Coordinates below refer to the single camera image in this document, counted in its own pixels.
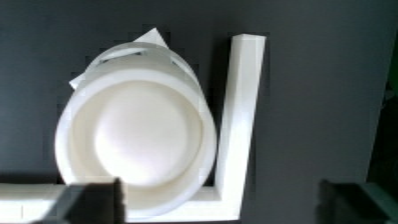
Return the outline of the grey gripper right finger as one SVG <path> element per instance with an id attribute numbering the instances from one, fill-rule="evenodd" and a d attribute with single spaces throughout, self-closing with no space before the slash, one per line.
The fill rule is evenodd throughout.
<path id="1" fill-rule="evenodd" d="M 398 200 L 375 183 L 320 182 L 317 224 L 398 224 Z"/>

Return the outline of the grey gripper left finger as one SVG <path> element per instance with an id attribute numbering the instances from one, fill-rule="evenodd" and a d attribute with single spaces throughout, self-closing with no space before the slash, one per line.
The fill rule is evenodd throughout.
<path id="1" fill-rule="evenodd" d="M 34 224 L 125 224 L 121 180 L 70 185 Z"/>

